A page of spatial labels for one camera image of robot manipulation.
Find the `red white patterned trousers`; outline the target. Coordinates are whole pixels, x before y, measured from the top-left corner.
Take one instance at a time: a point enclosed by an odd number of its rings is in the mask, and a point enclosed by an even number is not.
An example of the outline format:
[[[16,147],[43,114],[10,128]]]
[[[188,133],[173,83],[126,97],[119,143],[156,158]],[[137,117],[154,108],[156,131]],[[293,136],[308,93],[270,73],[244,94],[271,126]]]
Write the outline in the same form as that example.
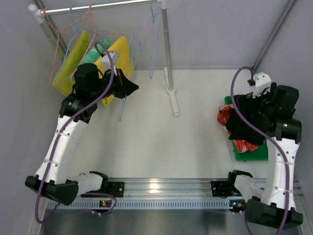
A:
[[[227,130],[226,123],[229,121],[231,111],[234,111],[232,104],[223,105],[219,107],[217,114],[218,123],[223,126],[223,128],[229,135],[231,134],[231,132]],[[254,145],[245,140],[233,140],[233,143],[235,144],[235,149],[239,153],[252,152],[259,147],[258,145]]]

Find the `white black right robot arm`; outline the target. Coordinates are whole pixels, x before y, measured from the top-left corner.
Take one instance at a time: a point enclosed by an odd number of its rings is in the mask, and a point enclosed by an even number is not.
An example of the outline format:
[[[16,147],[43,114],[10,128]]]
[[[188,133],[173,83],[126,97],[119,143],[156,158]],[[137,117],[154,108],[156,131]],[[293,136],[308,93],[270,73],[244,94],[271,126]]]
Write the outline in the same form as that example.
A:
[[[277,234],[303,223],[293,195],[295,157],[302,136],[301,121],[293,118],[298,99],[298,89],[274,82],[256,97],[231,95],[235,117],[268,145],[264,189],[246,172],[237,172],[234,178],[234,188],[246,202],[245,223],[275,228]]]

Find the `black trousers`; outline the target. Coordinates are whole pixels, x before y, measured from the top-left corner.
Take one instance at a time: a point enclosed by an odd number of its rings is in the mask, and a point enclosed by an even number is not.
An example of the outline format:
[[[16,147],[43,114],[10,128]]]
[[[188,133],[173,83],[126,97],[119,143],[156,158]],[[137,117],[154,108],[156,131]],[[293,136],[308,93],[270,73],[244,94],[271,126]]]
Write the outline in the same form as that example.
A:
[[[262,125],[253,125],[262,132],[266,132]],[[226,123],[226,128],[231,132],[230,140],[245,140],[254,145],[262,145],[266,140],[265,137],[254,131],[250,126],[241,120],[236,111],[231,111],[229,121]]]

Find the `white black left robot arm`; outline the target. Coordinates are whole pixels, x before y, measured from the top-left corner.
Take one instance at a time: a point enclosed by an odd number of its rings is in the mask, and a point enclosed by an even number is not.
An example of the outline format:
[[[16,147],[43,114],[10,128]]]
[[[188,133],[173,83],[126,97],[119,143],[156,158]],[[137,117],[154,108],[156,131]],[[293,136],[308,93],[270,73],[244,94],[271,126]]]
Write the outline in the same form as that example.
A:
[[[122,69],[101,72],[95,64],[78,66],[71,93],[62,101],[57,128],[47,155],[25,185],[42,197],[70,205],[77,196],[90,192],[105,192],[106,174],[91,171],[69,179],[68,167],[77,141],[97,109],[98,98],[113,95],[123,99],[139,89],[125,77]]]

